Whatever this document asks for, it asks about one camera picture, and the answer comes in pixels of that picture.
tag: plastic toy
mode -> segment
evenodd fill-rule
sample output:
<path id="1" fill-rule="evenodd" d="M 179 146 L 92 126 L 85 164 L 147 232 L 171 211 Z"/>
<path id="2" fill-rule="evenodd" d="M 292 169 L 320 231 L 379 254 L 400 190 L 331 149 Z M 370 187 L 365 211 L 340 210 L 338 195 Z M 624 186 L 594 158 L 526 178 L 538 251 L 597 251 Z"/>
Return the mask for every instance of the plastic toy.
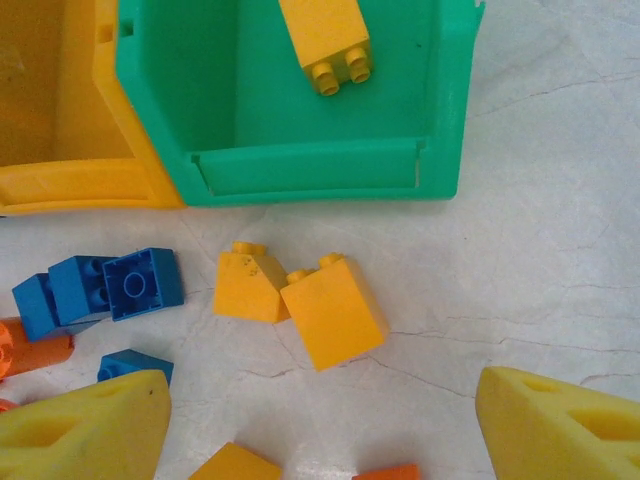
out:
<path id="1" fill-rule="evenodd" d="M 3 480 L 152 480 L 169 426 L 164 375 L 146 371 L 0 415 Z"/>
<path id="2" fill-rule="evenodd" d="M 72 353 L 72 337 L 29 343 L 19 318 L 0 320 L 0 379 L 64 362 Z"/>
<path id="3" fill-rule="evenodd" d="M 239 447 L 227 443 L 189 477 L 189 480 L 280 480 L 280 467 Z"/>
<path id="4" fill-rule="evenodd" d="M 476 412 L 499 480 L 637 479 L 640 404 L 504 367 L 485 368 Z"/>
<path id="5" fill-rule="evenodd" d="M 71 257 L 49 268 L 60 325 L 95 322 L 110 315 L 102 264 L 114 257 Z"/>
<path id="6" fill-rule="evenodd" d="M 13 289 L 22 324 L 30 342 L 75 335 L 97 321 L 60 325 L 49 274 L 37 273 Z"/>
<path id="7" fill-rule="evenodd" d="M 316 92 L 333 95 L 349 79 L 369 79 L 369 32 L 357 0 L 280 0 L 300 66 Z"/>
<path id="8" fill-rule="evenodd" d="M 140 370 L 162 370 L 167 379 L 167 384 L 171 384 L 173 363 L 130 349 L 102 357 L 100 371 L 98 372 L 98 382 L 104 382 L 105 380 Z"/>
<path id="9" fill-rule="evenodd" d="M 9 400 L 5 400 L 4 398 L 0 398 L 0 413 L 7 412 L 12 408 L 17 408 L 20 405 L 17 403 L 10 402 Z"/>
<path id="10" fill-rule="evenodd" d="M 352 480 L 420 480 L 420 469 L 417 465 L 413 464 L 403 465 L 401 467 L 356 475 Z"/>
<path id="11" fill-rule="evenodd" d="M 110 36 L 104 23 L 94 36 L 94 21 L 94 0 L 2 2 L 0 49 L 15 62 L 0 90 L 0 215 L 183 205 L 162 164 L 132 153 L 92 81 Z"/>
<path id="12" fill-rule="evenodd" d="M 321 371 L 382 345 L 389 325 L 354 260 L 332 253 L 318 263 L 291 273 L 280 293 Z"/>
<path id="13" fill-rule="evenodd" d="M 102 267 L 114 322 L 184 303 L 173 250 L 147 248 Z"/>
<path id="14" fill-rule="evenodd" d="M 265 245 L 234 242 L 218 257 L 213 313 L 276 323 L 289 318 L 280 289 L 287 273 Z"/>
<path id="15" fill-rule="evenodd" d="M 325 98 L 276 1 L 120 2 L 116 73 L 187 204 L 455 195 L 484 6 L 361 9 L 377 70 Z"/>

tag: green plastic bin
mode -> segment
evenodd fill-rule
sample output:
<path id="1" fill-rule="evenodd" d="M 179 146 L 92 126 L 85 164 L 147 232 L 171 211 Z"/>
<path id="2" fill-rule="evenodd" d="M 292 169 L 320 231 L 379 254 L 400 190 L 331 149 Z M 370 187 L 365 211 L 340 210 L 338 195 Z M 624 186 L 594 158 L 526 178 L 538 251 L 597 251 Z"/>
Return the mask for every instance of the green plastic bin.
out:
<path id="1" fill-rule="evenodd" d="M 120 1 L 116 71 L 185 202 L 447 199 L 475 0 L 360 0 L 369 81 L 315 94 L 277 0 Z"/>

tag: yellow duplo brick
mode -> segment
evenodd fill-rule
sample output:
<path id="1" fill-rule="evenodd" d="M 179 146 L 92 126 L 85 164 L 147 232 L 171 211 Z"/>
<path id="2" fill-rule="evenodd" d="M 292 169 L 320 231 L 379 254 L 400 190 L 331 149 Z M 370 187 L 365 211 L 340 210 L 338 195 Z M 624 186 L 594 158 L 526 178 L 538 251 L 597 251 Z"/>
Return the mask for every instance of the yellow duplo brick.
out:
<path id="1" fill-rule="evenodd" d="M 282 297 L 316 370 L 321 371 L 385 342 L 389 325 L 359 265 L 339 253 L 287 278 Z"/>
<path id="2" fill-rule="evenodd" d="M 280 467 L 233 443 L 227 443 L 189 480 L 279 480 Z"/>
<path id="3" fill-rule="evenodd" d="M 171 415 L 146 370 L 0 415 L 2 480 L 152 480 Z"/>
<path id="4" fill-rule="evenodd" d="M 289 318 L 280 289 L 287 274 L 267 247 L 234 242 L 231 252 L 218 257 L 218 276 L 213 313 L 229 317 L 276 323 Z"/>
<path id="5" fill-rule="evenodd" d="M 333 95 L 373 69 L 369 32 L 357 0 L 280 0 L 300 66 L 313 88 Z"/>
<path id="6" fill-rule="evenodd" d="M 476 413 L 498 480 L 640 478 L 640 404 L 485 368 Z"/>

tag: yellow plastic bin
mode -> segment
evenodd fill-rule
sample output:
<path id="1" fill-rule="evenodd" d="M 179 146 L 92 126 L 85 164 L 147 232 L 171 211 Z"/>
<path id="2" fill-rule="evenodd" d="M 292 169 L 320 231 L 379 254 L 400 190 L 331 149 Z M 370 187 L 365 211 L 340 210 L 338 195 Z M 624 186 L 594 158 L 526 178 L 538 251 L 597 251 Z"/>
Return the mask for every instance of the yellow plastic bin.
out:
<path id="1" fill-rule="evenodd" d="M 95 22 L 115 8 L 2 0 L 1 215 L 184 206 L 115 81 L 113 42 Z"/>

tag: marble floor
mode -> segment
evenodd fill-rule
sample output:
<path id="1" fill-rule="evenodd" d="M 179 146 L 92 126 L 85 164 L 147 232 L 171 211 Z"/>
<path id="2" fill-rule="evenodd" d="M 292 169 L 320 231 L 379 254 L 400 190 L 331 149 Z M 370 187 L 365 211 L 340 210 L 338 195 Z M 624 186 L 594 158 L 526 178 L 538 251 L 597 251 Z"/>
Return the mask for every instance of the marble floor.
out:
<path id="1" fill-rule="evenodd" d="M 95 381 L 124 348 L 175 362 L 157 479 L 229 440 L 286 479 L 420 463 L 430 480 L 494 478 L 474 413 L 487 365 L 640 400 L 640 3 L 490 0 L 478 38 L 460 194 L 451 202 L 100 211 L 0 220 L 11 288 L 80 253 L 175 249 L 184 307 L 82 333 L 65 364 L 10 379 L 33 401 Z M 386 345 L 317 374 L 291 322 L 211 314 L 216 258 L 266 243 L 287 270 L 355 257 Z"/>

